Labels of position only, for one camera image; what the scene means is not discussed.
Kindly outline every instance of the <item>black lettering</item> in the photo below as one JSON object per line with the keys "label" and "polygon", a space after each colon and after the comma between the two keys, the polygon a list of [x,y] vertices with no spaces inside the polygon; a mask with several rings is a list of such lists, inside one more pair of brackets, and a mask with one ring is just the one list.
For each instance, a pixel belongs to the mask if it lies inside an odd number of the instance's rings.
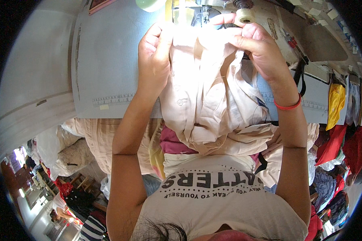
{"label": "black lettering", "polygon": [[174,184],[174,181],[172,180],[173,178],[176,178],[176,176],[170,176],[161,187],[165,189],[170,188]]}
{"label": "black lettering", "polygon": [[235,178],[236,178],[236,181],[232,182],[232,186],[236,186],[240,183],[246,183],[246,180],[241,180],[240,179],[240,174],[237,172],[237,173],[233,173],[233,175],[235,175]]}
{"label": "black lettering", "polygon": [[199,181],[205,181],[205,183],[198,182],[198,187],[210,188],[210,173],[198,173],[197,175],[205,175],[205,177],[197,177]]}
{"label": "black lettering", "polygon": [[243,172],[248,177],[248,185],[253,185],[255,181],[255,174],[249,172]]}
{"label": "black lettering", "polygon": [[229,182],[224,182],[223,173],[218,172],[218,184],[213,184],[213,188],[222,187],[222,186],[229,186]]}
{"label": "black lettering", "polygon": [[187,177],[183,173],[179,174],[178,176],[180,177],[180,179],[177,181],[179,186],[191,187],[193,185],[193,173],[188,173]]}

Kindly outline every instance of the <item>woman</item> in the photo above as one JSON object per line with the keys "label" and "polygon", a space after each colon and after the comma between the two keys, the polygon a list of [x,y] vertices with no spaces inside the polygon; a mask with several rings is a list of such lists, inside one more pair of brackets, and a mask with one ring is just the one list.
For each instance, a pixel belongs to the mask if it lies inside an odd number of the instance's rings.
{"label": "woman", "polygon": [[58,221],[60,218],[75,219],[72,215],[67,214],[68,206],[60,194],[52,200],[52,211],[50,213],[51,221]]}
{"label": "woman", "polygon": [[111,240],[304,240],[307,236],[311,213],[307,127],[298,90],[267,31],[255,23],[235,22],[235,18],[234,13],[223,14],[211,23],[242,27],[231,30],[238,32],[229,42],[249,53],[280,106],[284,149],[276,194],[265,192],[262,181],[235,158],[220,155],[180,164],[147,198],[137,150],[154,103],[167,83],[173,39],[172,26],[156,23],[139,43],[138,90],[113,140],[106,217]]}

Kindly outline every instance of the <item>red fabric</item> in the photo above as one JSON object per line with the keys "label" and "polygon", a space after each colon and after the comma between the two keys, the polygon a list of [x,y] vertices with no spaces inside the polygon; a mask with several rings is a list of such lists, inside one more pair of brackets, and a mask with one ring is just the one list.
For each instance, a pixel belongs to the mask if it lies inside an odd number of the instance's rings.
{"label": "red fabric", "polygon": [[322,221],[319,219],[317,212],[315,211],[314,205],[311,205],[311,219],[309,224],[309,234],[304,241],[313,240],[318,230],[323,229]]}
{"label": "red fabric", "polygon": [[184,143],[180,142],[176,133],[169,127],[164,125],[161,132],[159,145],[163,153],[168,154],[197,154],[198,152],[187,147]]}
{"label": "red fabric", "polygon": [[[51,178],[51,172],[50,172],[50,169],[48,167],[46,167],[47,169],[47,174],[48,174],[48,177]],[[66,183],[61,183],[59,181],[59,179],[57,178],[55,181],[52,181],[59,189],[59,195],[61,196],[61,198],[64,200],[65,197],[67,197],[68,194],[70,194],[71,190],[74,188],[74,186],[69,183],[69,182],[66,182]]]}
{"label": "red fabric", "polygon": [[351,139],[345,141],[342,150],[351,173],[358,174],[362,169],[362,127],[358,127]]}
{"label": "red fabric", "polygon": [[345,187],[345,181],[343,180],[343,177],[341,175],[338,174],[336,180],[337,180],[337,185],[335,187],[335,192],[334,192],[334,195],[331,200],[333,200],[333,198],[335,198],[335,196],[338,194],[338,192],[342,191],[343,188]]}
{"label": "red fabric", "polygon": [[318,148],[317,158],[318,161],[315,166],[334,160],[339,152],[340,146],[343,142],[343,137],[346,133],[347,125],[335,125],[330,130],[330,139]]}

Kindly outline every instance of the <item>red string bracelet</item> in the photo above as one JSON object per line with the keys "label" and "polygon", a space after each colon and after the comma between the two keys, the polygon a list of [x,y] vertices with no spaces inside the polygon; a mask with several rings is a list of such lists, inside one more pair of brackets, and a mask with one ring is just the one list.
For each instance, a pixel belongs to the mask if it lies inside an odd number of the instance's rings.
{"label": "red string bracelet", "polygon": [[289,106],[289,107],[280,106],[280,105],[278,105],[278,104],[276,103],[275,100],[274,100],[274,103],[275,103],[276,107],[279,108],[279,109],[283,109],[283,110],[295,109],[295,108],[298,107],[298,106],[300,105],[300,103],[301,103],[301,96],[300,96],[300,94],[299,94],[299,100],[298,100],[298,102],[297,102],[296,104],[292,105],[292,106]]}

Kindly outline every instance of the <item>yellow fabric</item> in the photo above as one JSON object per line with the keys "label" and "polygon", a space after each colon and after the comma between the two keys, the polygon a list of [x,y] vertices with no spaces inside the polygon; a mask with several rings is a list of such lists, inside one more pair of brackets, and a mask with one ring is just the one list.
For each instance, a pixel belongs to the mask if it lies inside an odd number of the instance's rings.
{"label": "yellow fabric", "polygon": [[162,152],[161,146],[159,145],[160,138],[161,138],[161,132],[162,132],[162,119],[158,120],[157,128],[155,129],[155,132],[153,133],[153,136],[150,140],[149,144],[149,160],[150,164],[152,166],[152,169],[155,171],[157,176],[161,179],[165,179],[165,173],[164,173],[164,153]]}
{"label": "yellow fabric", "polygon": [[331,84],[328,92],[328,121],[326,130],[333,128],[339,120],[339,112],[345,105],[346,89],[341,84]]}

